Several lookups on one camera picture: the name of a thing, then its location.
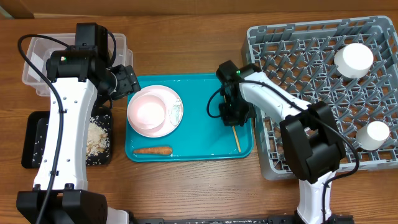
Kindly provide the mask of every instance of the wooden stick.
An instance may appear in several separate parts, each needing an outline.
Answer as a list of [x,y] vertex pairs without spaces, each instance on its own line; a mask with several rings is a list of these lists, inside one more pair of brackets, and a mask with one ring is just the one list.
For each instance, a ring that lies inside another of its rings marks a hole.
[[239,144],[239,140],[238,140],[238,135],[236,134],[236,130],[235,130],[235,126],[232,126],[232,130],[234,131],[234,136],[235,136],[235,141],[236,141],[236,146],[238,147],[238,151],[242,152],[241,150],[241,145]]

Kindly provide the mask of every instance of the teal tray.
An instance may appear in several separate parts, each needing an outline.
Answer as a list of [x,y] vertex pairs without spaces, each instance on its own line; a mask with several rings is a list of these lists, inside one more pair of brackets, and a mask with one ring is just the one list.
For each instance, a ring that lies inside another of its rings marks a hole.
[[[215,74],[146,75],[138,77],[141,88],[149,85],[170,87],[181,97],[184,107],[180,125],[161,138],[148,138],[136,133],[126,121],[126,154],[135,162],[198,161],[212,159],[239,159],[250,154],[254,141],[251,120],[236,127],[241,152],[238,152],[232,127],[224,126],[221,118],[207,115],[210,96],[221,86]],[[128,96],[127,105],[132,95]],[[218,104],[224,99],[216,96],[210,106],[218,114]],[[147,147],[170,146],[169,156],[135,154],[134,150]]]

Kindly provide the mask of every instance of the plastic bin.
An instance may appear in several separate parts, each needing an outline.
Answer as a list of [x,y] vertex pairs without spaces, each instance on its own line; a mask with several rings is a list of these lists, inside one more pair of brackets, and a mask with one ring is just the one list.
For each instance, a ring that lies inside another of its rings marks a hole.
[[[43,34],[49,37],[56,38],[62,42],[73,45],[75,43],[75,34]],[[123,34],[114,34],[116,39],[116,59],[113,65],[123,64],[124,66],[132,65],[132,52],[127,49],[126,36]],[[64,50],[65,47],[51,40],[33,37],[27,51],[27,57],[33,62],[36,67],[47,76],[45,63],[50,58],[52,52],[56,50]],[[113,53],[113,41],[108,37],[108,49]],[[39,96],[50,96],[50,89],[39,75],[36,74],[27,63],[24,65],[22,72],[22,82],[30,85],[36,89]]]
[[[300,22],[251,27],[242,48],[244,63],[255,63],[290,94],[331,107],[340,132],[355,148],[355,134],[372,121],[386,123],[391,136],[376,151],[359,151],[359,169],[398,168],[398,43],[386,16]],[[350,43],[368,46],[374,62],[368,74],[344,81],[333,64],[335,53]],[[262,175],[269,180],[295,176],[286,164],[277,123],[256,108],[256,144]],[[355,159],[348,147],[341,171],[351,170]]]

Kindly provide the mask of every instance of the white ceramic cup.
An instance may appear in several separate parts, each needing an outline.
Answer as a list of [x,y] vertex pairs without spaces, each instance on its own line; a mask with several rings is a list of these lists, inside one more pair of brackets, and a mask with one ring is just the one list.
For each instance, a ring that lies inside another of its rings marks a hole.
[[353,43],[349,44],[335,55],[335,65],[337,71],[344,78],[362,78],[373,64],[373,53],[369,47]]
[[160,127],[165,120],[166,105],[161,98],[147,93],[135,99],[127,109],[127,118],[135,127],[149,130]]
[[379,149],[384,141],[389,137],[390,129],[380,121],[373,121],[362,127],[356,133],[357,142],[361,143],[361,148],[369,151]]

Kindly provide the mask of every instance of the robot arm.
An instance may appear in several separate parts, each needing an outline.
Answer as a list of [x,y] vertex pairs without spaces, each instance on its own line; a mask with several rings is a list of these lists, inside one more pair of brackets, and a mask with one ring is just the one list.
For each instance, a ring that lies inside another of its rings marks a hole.
[[[47,60],[47,78],[60,95],[50,95],[50,119],[45,150],[33,191],[19,192],[17,208],[35,223],[46,190],[51,190],[41,223],[128,224],[130,214],[107,206],[104,195],[87,191],[86,142],[93,108],[118,100],[141,88],[131,66],[110,67],[108,31],[95,23],[78,24],[75,45],[55,51]],[[56,178],[47,189],[63,113],[63,134]]]
[[[306,224],[322,223],[323,183],[334,177],[345,150],[342,141],[314,122],[312,116],[337,130],[331,109],[324,102],[311,105],[292,96],[254,65],[238,69],[228,61],[220,65],[216,75],[224,86],[221,94],[226,97],[226,103],[219,105],[225,125],[243,125],[250,118],[253,105],[280,124],[286,162],[300,179],[297,215]],[[245,81],[261,82],[273,87],[306,112],[293,108],[271,89]],[[305,134],[307,128],[317,129],[318,133],[308,139]],[[326,219],[331,216],[329,201],[330,185],[326,190]]]

